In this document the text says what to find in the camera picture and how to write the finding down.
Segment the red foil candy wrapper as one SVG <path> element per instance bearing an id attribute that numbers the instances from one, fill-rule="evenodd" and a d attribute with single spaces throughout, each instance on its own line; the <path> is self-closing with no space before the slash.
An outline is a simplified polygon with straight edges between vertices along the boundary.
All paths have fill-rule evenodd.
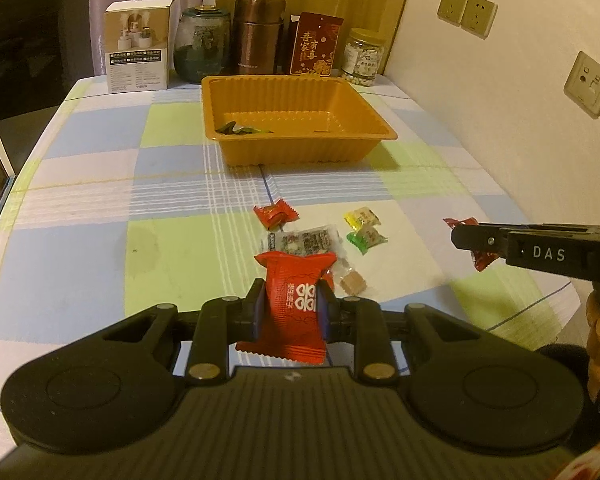
<path id="1" fill-rule="evenodd" d="M 472 262 L 478 272 L 486 270 L 498 254 L 498 227 L 480 223 L 476 218 L 463 220 L 444 218 L 444 223 L 452 230 L 451 242 L 455 248 L 471 253 Z"/>

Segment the clear brown candy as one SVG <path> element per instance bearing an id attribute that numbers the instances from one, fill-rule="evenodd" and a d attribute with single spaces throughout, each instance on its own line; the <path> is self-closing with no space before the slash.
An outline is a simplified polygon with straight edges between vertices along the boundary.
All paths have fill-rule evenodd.
<path id="1" fill-rule="evenodd" d="M 332 265 L 332 278 L 348 296 L 361 296 L 366 291 L 366 281 L 345 258 L 338 258 Z"/>

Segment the red square snack packet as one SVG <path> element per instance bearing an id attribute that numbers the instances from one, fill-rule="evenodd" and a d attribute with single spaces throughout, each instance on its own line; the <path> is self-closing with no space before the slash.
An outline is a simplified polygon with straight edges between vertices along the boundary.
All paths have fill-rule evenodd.
<path id="1" fill-rule="evenodd" d="M 241 341 L 242 352 L 320 365 L 326 348 L 317 321 L 316 286 L 337 261 L 333 252 L 294 256 L 284 252 L 262 252 L 257 263 L 266 269 L 268 307 L 255 341 Z"/>

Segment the silver green snack packet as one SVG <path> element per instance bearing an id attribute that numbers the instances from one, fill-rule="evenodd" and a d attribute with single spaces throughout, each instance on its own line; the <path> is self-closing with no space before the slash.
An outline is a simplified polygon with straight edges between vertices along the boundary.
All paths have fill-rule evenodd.
<path id="1" fill-rule="evenodd" d="M 257 128 L 253 126 L 245 126 L 238 122 L 227 122 L 219 128 L 216 128 L 217 133 L 225 134 L 226 136 L 243 136 L 244 134 L 260 134 L 271 133 L 271 130 Z"/>

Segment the green wrapped candy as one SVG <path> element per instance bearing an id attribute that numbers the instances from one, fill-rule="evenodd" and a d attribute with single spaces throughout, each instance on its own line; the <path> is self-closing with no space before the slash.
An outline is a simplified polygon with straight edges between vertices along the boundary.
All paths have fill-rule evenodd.
<path id="1" fill-rule="evenodd" d="M 388 238 L 379 233 L 376 226 L 366 224 L 357 231 L 347 234 L 347 240 L 362 254 L 366 255 L 370 248 L 388 242 Z"/>

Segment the clear wrapped printed snack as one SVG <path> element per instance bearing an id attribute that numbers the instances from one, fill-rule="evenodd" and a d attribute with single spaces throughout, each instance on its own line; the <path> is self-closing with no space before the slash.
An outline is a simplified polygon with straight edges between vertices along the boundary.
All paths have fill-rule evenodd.
<path id="1" fill-rule="evenodd" d="M 260 247 L 261 252 L 284 252 L 299 257 L 323 255 L 328 252 L 332 252 L 337 258 L 346 256 L 336 226 L 268 232 L 261 238 Z"/>

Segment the yellow wrapped candy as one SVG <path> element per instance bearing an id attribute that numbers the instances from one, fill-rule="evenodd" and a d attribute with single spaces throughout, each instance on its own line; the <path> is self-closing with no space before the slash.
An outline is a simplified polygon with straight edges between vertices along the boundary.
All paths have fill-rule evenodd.
<path id="1" fill-rule="evenodd" d="M 380 226 L 381 221 L 370 208 L 364 206 L 348 211 L 343 219 L 353 231 L 359 231 L 364 226 Z"/>

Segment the small red candy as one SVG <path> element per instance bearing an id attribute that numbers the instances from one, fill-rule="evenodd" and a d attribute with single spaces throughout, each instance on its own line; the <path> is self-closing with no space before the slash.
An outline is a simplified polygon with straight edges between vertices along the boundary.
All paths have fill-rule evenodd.
<path id="1" fill-rule="evenodd" d="M 298 211 L 282 198 L 268 206 L 254 206 L 253 212 L 256 214 L 262 226 L 268 231 L 275 230 L 287 222 L 293 222 L 299 219 Z"/>

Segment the checkered tablecloth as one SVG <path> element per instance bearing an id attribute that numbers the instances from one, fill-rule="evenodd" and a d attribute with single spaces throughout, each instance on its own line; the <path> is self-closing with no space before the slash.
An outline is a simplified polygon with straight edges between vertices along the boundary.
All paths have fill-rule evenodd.
<path id="1" fill-rule="evenodd" d="M 384 242 L 345 244 L 366 296 L 424 302 L 528 348 L 580 307 L 570 281 L 496 262 L 476 271 L 449 219 L 524 214 L 448 130 L 385 78 L 362 90 L 396 138 L 356 164 L 230 167 L 204 133 L 191 84 L 111 94 L 79 81 L 46 127 L 0 215 L 0 392 L 21 364 L 159 302 L 195 310 L 242 296 L 264 271 L 254 207 L 286 200 L 296 230 L 370 208 Z M 12 438 L 0 410 L 0 458 Z"/>

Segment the red gift box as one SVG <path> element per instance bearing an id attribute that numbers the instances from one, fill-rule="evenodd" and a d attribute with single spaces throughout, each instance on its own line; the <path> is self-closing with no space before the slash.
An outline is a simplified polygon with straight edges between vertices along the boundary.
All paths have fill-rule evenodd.
<path id="1" fill-rule="evenodd" d="M 289 73 L 329 77 L 343 18 L 302 12 L 294 22 Z"/>

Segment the green glass jar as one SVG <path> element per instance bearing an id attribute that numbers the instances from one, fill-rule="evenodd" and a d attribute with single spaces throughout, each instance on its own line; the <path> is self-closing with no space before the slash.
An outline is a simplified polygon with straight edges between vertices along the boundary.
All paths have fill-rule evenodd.
<path id="1" fill-rule="evenodd" d="M 230 58 L 230 12 L 216 6 L 192 6 L 182 12 L 173 51 L 178 76 L 191 84 L 221 75 Z"/>

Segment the brown metal canister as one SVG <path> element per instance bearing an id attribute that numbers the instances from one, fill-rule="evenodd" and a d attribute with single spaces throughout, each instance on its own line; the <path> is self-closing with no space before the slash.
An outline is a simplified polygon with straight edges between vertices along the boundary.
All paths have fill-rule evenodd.
<path id="1" fill-rule="evenodd" d="M 272 75 L 283 33 L 285 0 L 235 0 L 232 72 Z"/>

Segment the white product box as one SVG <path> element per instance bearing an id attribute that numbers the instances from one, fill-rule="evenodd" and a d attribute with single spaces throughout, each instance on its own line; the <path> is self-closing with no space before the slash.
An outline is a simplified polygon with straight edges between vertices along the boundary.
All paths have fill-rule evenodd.
<path id="1" fill-rule="evenodd" d="M 168 88 L 173 1 L 124 0 L 108 6 L 104 52 L 110 93 Z"/>

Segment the black monitor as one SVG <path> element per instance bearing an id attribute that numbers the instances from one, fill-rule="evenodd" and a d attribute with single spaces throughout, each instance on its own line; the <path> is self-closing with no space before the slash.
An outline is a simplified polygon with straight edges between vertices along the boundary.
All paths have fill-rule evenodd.
<path id="1" fill-rule="evenodd" d="M 0 150 L 12 170 L 93 75 L 88 0 L 0 0 Z"/>

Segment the single wall socket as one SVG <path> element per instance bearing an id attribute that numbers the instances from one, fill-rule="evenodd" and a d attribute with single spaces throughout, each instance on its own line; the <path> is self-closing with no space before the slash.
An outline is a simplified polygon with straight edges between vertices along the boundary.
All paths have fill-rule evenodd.
<path id="1" fill-rule="evenodd" d="M 564 92 L 592 118 L 599 118 L 600 63 L 580 51 L 565 82 Z"/>

